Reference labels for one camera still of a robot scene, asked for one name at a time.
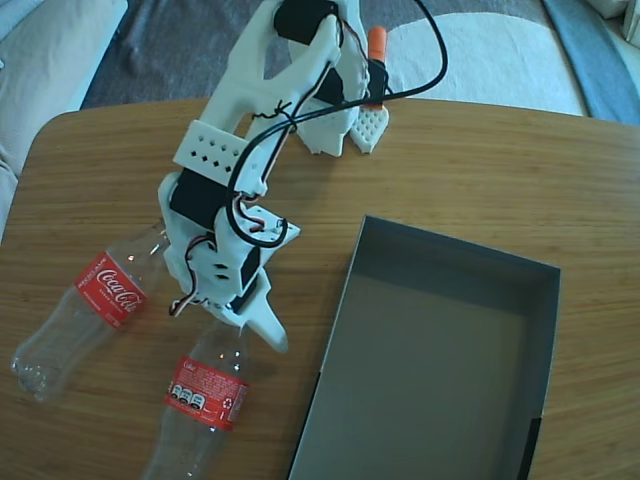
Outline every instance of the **robotic arm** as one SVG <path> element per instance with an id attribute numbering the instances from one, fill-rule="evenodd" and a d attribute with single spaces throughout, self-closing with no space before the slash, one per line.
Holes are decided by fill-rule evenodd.
<path id="1" fill-rule="evenodd" d="M 293 61 L 265 80 L 266 50 L 276 35 L 290 40 Z M 267 301 L 271 284 L 264 267 L 300 229 L 245 202 L 267 193 L 269 173 L 296 127 L 294 116 L 365 96 L 366 48 L 358 0 L 260 5 L 175 154 L 182 172 L 167 175 L 158 190 L 171 242 L 165 260 L 185 293 L 172 304 L 172 315 L 200 304 L 220 320 L 248 324 L 275 350 L 287 350 L 286 332 Z M 247 113 L 254 119 L 243 138 L 234 132 Z M 384 108 L 355 107 L 310 120 L 297 132 L 314 153 L 339 156 L 350 131 L 370 152 L 388 119 Z M 279 132 L 283 121 L 290 124 Z"/>

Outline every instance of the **red label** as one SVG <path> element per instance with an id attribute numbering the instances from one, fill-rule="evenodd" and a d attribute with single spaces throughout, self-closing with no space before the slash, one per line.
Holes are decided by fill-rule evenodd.
<path id="1" fill-rule="evenodd" d="M 87 304 L 114 328 L 119 328 L 147 300 L 106 252 L 84 269 L 75 286 Z"/>
<path id="2" fill-rule="evenodd" d="M 182 357 L 164 402 L 210 427 L 231 430 L 248 388 L 237 378 Z"/>

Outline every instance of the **coca-cola bottle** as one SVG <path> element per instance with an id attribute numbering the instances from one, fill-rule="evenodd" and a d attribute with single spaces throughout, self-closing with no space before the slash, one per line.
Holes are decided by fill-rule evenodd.
<path id="1" fill-rule="evenodd" d="M 222 449 L 248 385 L 243 329 L 216 321 L 182 357 L 143 480 L 198 480 Z"/>
<path id="2" fill-rule="evenodd" d="M 60 393 L 76 364 L 144 306 L 168 246 L 160 221 L 98 255 L 49 319 L 18 347 L 11 371 L 20 385 L 39 402 Z"/>

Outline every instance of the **wood grain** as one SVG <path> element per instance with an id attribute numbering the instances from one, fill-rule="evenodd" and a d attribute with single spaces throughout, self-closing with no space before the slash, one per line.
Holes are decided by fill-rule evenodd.
<path id="1" fill-rule="evenodd" d="M 63 115 L 36 139 L 0 248 L 0 477 L 135 479 L 175 363 L 210 321 L 155 304 L 78 368 L 57 406 L 8 368 L 19 342 L 99 250 L 159 216 L 156 189 L 204 101 Z M 532 478 L 640 475 L 640 130 L 528 110 L 390 105 L 373 155 L 340 159 L 291 138 L 265 205 L 303 228 L 269 264 L 290 336 L 253 339 L 253 390 L 210 478 L 284 479 L 365 213 L 563 268 L 546 417 Z"/>

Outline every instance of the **cardboard box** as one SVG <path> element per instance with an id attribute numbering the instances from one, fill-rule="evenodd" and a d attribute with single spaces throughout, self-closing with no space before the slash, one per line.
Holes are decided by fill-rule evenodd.
<path id="1" fill-rule="evenodd" d="M 290 480 L 527 478 L 560 270 L 366 217 Z"/>

